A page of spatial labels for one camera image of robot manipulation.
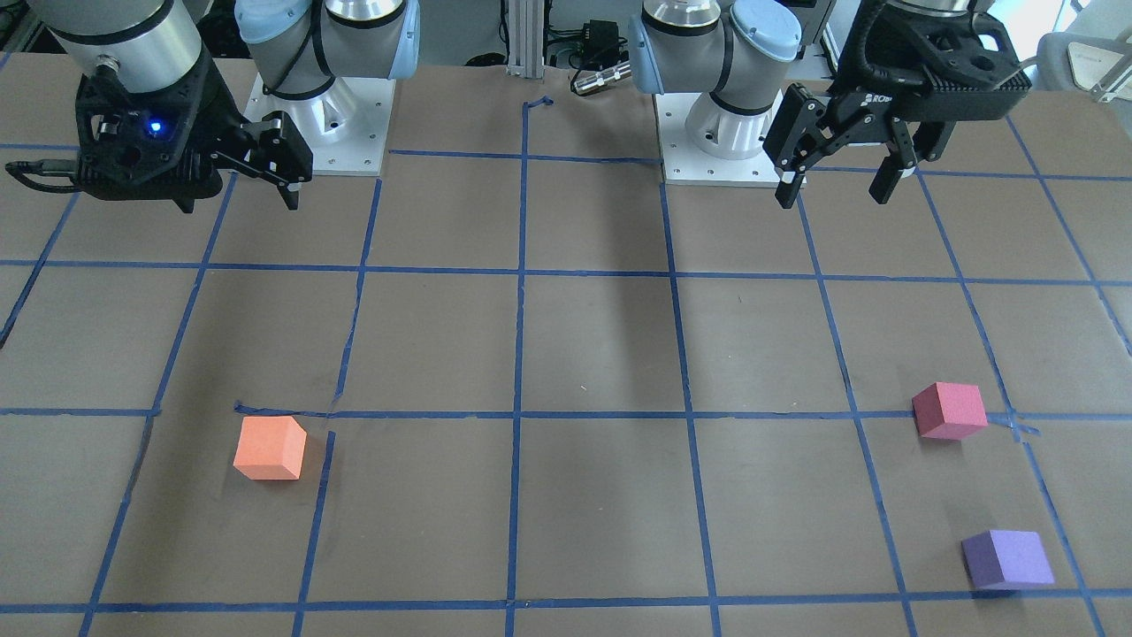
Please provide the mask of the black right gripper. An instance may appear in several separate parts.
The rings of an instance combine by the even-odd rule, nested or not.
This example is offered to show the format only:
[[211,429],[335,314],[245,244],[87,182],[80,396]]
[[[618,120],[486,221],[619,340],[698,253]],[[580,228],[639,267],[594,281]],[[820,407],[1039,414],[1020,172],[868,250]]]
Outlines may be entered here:
[[221,192],[218,167],[271,182],[288,210],[314,178],[314,152],[285,111],[245,122],[211,53],[166,88],[126,91],[125,64],[98,57],[74,100],[74,186],[103,201],[171,201],[185,213]]

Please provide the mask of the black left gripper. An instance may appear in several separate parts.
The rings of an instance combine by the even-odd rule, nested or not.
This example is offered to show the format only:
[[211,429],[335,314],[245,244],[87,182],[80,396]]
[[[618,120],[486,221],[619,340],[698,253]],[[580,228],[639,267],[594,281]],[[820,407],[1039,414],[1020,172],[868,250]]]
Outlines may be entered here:
[[[1006,25],[986,9],[860,9],[831,97],[790,84],[777,107],[763,143],[777,203],[790,209],[803,177],[846,145],[884,141],[887,120],[889,156],[868,189],[886,204],[919,162],[943,156],[952,122],[1002,119],[1031,89]],[[921,124],[910,134],[908,122]]]

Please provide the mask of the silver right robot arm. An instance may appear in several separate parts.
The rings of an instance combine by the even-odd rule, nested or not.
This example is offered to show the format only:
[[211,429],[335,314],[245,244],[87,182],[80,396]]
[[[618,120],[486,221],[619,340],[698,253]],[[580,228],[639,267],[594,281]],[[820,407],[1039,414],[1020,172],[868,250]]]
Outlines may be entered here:
[[238,34],[268,101],[250,119],[181,1],[33,1],[31,9],[82,69],[77,156],[5,166],[45,193],[170,201],[190,213],[231,170],[271,182],[295,210],[314,178],[314,149],[368,126],[348,78],[404,80],[419,64],[417,1],[238,1]]

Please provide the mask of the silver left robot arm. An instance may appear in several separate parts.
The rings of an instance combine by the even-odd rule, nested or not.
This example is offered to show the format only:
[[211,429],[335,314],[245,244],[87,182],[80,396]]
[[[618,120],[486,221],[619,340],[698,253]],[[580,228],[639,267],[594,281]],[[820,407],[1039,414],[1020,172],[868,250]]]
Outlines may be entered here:
[[646,1],[628,36],[631,74],[651,96],[692,96],[677,129],[704,171],[769,161],[789,209],[814,165],[882,144],[869,187],[885,204],[959,122],[1006,117],[1032,89],[988,1],[864,1],[818,96],[787,83],[803,26],[777,1]]

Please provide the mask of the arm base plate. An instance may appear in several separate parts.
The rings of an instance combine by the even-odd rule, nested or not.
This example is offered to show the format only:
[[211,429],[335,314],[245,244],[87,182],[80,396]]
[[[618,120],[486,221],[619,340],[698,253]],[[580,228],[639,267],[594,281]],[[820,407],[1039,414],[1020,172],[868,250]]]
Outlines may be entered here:
[[256,77],[245,117],[286,111],[314,153],[316,177],[380,177],[397,83],[337,78],[321,96],[288,101],[267,96]]
[[719,106],[707,95],[654,97],[664,181],[669,186],[777,188],[777,162],[763,148],[782,93],[753,117]]

